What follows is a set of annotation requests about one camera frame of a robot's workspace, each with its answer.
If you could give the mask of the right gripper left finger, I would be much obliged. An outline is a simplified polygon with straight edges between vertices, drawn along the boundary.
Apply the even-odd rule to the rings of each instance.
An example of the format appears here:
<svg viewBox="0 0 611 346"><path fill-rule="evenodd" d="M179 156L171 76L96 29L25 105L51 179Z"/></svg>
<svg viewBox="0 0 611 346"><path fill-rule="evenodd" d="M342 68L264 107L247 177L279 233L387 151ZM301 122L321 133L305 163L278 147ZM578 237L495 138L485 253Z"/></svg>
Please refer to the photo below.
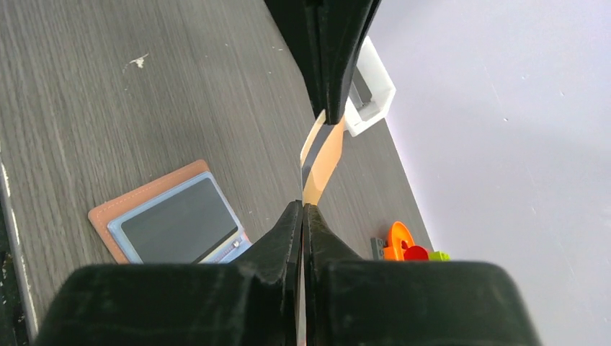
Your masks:
<svg viewBox="0 0 611 346"><path fill-rule="evenodd" d="M287 204L276 224L232 261L231 345L296 345L303 205Z"/></svg>

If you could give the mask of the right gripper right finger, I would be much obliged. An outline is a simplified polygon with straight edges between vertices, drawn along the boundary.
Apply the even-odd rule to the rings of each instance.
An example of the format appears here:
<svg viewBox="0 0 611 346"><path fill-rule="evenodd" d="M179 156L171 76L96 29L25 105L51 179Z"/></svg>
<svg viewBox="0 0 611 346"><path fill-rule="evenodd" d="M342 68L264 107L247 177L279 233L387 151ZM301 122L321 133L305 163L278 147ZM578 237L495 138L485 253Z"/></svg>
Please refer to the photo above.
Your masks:
<svg viewBox="0 0 611 346"><path fill-rule="evenodd" d="M377 345L371 263L329 228L315 205L305 205L302 230L307 344Z"/></svg>

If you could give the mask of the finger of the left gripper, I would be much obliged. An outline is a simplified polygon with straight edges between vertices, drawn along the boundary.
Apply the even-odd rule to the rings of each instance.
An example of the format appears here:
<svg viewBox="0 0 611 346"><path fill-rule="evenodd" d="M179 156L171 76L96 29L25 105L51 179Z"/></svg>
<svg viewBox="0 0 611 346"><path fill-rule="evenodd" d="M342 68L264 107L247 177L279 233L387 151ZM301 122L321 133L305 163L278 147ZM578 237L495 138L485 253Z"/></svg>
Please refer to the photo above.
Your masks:
<svg viewBox="0 0 611 346"><path fill-rule="evenodd" d="M329 62L325 56L323 28L328 1L265 0L277 29L297 64L313 113L330 116Z"/></svg>
<svg viewBox="0 0 611 346"><path fill-rule="evenodd" d="M341 120L357 58L380 6L377 0L306 1L306 32L311 44L306 86L313 110L325 112L326 125Z"/></svg>

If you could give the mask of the pink leather card holder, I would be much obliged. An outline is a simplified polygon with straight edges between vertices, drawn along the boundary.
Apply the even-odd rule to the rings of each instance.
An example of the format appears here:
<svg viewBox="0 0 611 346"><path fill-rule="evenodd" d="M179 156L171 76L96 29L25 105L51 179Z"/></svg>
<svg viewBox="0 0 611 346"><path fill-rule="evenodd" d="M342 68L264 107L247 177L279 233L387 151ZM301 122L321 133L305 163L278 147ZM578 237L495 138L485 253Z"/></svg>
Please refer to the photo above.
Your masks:
<svg viewBox="0 0 611 346"><path fill-rule="evenodd" d="M88 213L119 264L230 262L252 245L200 159Z"/></svg>

